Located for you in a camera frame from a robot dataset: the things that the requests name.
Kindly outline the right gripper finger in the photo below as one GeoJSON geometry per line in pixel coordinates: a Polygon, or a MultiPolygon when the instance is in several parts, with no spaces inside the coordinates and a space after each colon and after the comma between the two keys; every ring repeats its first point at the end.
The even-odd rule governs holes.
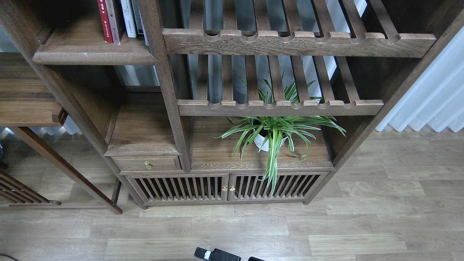
{"type": "Polygon", "coordinates": [[[240,261],[241,257],[215,248],[213,251],[197,247],[194,258],[203,261],[240,261]]]}

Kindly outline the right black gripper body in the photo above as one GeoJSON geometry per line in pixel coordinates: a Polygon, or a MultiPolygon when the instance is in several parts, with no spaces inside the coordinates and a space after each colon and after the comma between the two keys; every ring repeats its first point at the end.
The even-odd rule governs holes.
{"type": "Polygon", "coordinates": [[[250,257],[250,258],[248,259],[248,261],[265,261],[265,260],[260,259],[260,258],[256,258],[256,257],[250,257]]]}

